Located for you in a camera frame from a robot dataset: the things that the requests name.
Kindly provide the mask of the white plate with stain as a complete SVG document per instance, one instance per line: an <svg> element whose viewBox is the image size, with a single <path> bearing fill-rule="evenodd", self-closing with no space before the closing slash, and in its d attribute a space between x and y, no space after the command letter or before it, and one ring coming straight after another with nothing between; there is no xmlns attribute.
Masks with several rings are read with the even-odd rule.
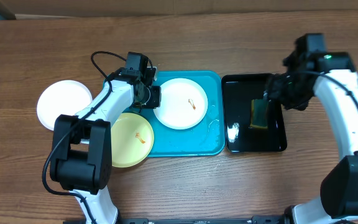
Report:
<svg viewBox="0 0 358 224"><path fill-rule="evenodd" d="M162 99L154 115L164 126L183 130L201 122L208 110L208 97L198 83L174 78L160 87Z"/></svg>

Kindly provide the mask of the green yellow sponge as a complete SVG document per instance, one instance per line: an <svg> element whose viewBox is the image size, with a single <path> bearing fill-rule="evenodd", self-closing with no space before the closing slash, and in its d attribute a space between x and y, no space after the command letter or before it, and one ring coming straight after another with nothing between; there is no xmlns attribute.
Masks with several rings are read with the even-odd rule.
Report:
<svg viewBox="0 0 358 224"><path fill-rule="evenodd" d="M269 103L263 99L251 101L250 127L255 129L267 129Z"/></svg>

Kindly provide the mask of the large white plate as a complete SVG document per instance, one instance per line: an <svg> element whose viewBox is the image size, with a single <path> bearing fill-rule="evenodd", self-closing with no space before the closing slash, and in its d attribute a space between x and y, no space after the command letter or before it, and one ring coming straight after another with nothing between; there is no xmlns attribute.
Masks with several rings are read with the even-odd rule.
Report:
<svg viewBox="0 0 358 224"><path fill-rule="evenodd" d="M47 129L53 131L55 120L61 115L75 115L93 100L91 92L82 83L62 80L46 88L37 102L37 116Z"/></svg>

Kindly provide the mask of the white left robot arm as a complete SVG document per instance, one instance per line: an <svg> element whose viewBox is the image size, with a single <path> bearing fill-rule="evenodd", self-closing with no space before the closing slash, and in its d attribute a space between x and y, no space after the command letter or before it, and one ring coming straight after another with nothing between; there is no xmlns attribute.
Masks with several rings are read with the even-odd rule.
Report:
<svg viewBox="0 0 358 224"><path fill-rule="evenodd" d="M52 151L45 161L46 176L62 186L59 193L77 199L85 215L82 223L116 223L118 209L109 195L112 168L111 127L132 105L155 109L161 101L155 67L119 68L106 77L101 93L76 115L60 115L53 132Z"/></svg>

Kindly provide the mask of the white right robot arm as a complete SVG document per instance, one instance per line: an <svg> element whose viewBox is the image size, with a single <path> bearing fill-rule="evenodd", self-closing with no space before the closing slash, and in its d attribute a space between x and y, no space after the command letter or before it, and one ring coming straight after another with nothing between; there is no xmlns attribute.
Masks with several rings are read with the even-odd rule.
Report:
<svg viewBox="0 0 358 224"><path fill-rule="evenodd" d="M358 74L347 52L290 54L287 72L269 78L264 98L285 109L321 102L337 142L339 162L323 179L319 196L285 211L287 223L353 223L358 219Z"/></svg>

